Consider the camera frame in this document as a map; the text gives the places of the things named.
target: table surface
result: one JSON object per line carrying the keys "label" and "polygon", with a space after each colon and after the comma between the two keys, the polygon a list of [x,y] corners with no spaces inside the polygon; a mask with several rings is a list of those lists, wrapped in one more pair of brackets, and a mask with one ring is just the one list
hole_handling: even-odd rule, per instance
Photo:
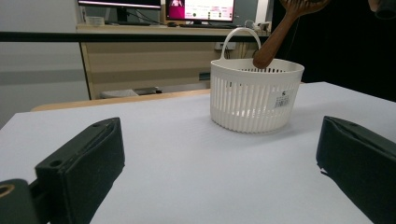
{"label": "table surface", "polygon": [[301,85],[289,123],[246,134],[210,118],[210,94],[16,114],[0,131],[0,179],[34,167],[98,120],[119,117],[126,166],[92,223],[372,223],[316,163],[324,116],[396,141],[396,104]]}

